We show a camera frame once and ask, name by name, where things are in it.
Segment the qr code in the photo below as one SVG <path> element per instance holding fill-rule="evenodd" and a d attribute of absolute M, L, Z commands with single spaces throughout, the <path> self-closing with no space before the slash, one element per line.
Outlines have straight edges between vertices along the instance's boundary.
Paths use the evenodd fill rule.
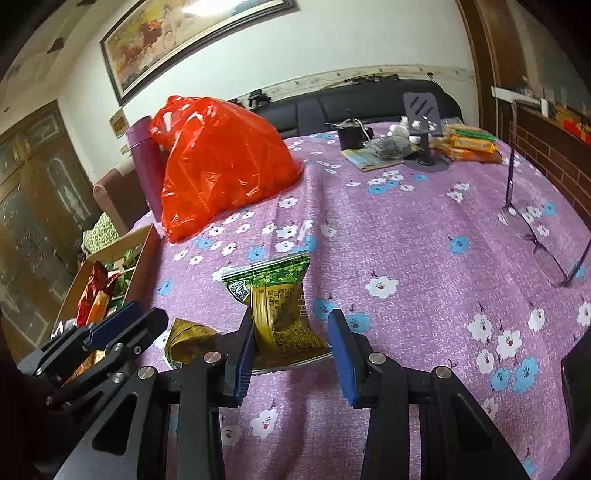
<path fill-rule="evenodd" d="M 238 301 L 244 301 L 250 294 L 244 281 L 233 283 L 228 287 L 228 290 Z"/>

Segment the silver screw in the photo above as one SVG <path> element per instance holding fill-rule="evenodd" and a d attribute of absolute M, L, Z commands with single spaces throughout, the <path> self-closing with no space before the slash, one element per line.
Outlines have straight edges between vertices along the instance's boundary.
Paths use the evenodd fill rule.
<path fill-rule="evenodd" d="M 154 372 L 155 370 L 153 367 L 142 367 L 138 371 L 138 377 L 140 377 L 142 380 L 146 380 L 147 378 L 150 378 L 152 375 L 154 375 Z"/>
<path fill-rule="evenodd" d="M 113 383 L 121 383 L 123 380 L 125 380 L 125 375 L 122 372 L 114 373 L 111 377 L 111 380 Z"/>
<path fill-rule="evenodd" d="M 203 360 L 207 364 L 216 364 L 222 359 L 222 354 L 220 352 L 207 352 L 203 355 Z"/>
<path fill-rule="evenodd" d="M 435 374 L 444 380 L 450 378 L 452 376 L 452 371 L 448 369 L 448 367 L 437 367 L 435 369 Z"/>
<path fill-rule="evenodd" d="M 386 363 L 386 356 L 383 353 L 374 352 L 369 356 L 369 361 L 374 365 L 381 365 Z"/>

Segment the purple thermos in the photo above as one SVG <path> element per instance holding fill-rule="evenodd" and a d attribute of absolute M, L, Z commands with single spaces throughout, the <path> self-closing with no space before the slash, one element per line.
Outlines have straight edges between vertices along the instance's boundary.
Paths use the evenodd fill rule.
<path fill-rule="evenodd" d="M 129 127 L 125 135 L 127 135 L 127 143 L 131 149 L 139 183 L 154 213 L 154 217 L 160 221 L 162 218 L 162 186 L 164 184 L 166 162 L 163 159 L 160 147 L 150 136 L 148 127 L 151 121 L 152 119 L 149 116 L 141 118 Z"/>

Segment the wooden cabinet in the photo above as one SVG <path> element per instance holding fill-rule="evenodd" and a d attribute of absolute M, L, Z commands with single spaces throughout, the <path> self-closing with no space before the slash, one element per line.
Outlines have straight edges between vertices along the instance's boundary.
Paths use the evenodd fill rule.
<path fill-rule="evenodd" d="M 55 102 L 0 136 L 0 307 L 16 358 L 48 339 L 99 215 Z"/>

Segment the purple bedsheet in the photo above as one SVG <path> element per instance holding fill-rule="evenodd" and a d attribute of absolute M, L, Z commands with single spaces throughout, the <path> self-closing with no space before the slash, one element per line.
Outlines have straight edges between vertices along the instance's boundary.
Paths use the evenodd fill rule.
<path fill-rule="evenodd" d="M 388 127 L 374 126 L 377 134 Z M 235 330 L 245 308 L 220 272 L 307 249 L 304 292 L 317 333 L 326 338 L 327 312 L 338 307 L 353 331 L 401 365 L 453 367 L 530 476 L 552 478 L 569 453 L 560 360 L 590 322 L 589 280 L 582 267 L 572 287 L 553 288 L 533 244 L 504 225 L 507 166 L 361 173 L 340 155 L 334 132 L 285 143 L 306 159 L 302 180 L 219 216 L 193 239 L 163 240 L 146 304 L 166 309 L 170 325 L 178 317 Z M 568 269 L 589 232 L 551 183 L 516 158 L 514 204 Z M 136 228 L 152 221 L 148 214 Z M 170 369 L 166 338 L 144 365 Z M 253 377 L 242 407 L 223 409 L 221 419 L 230 480 L 359 478 L 369 410 L 348 406 L 331 359 Z M 411 477 L 420 477 L 415 408 Z"/>

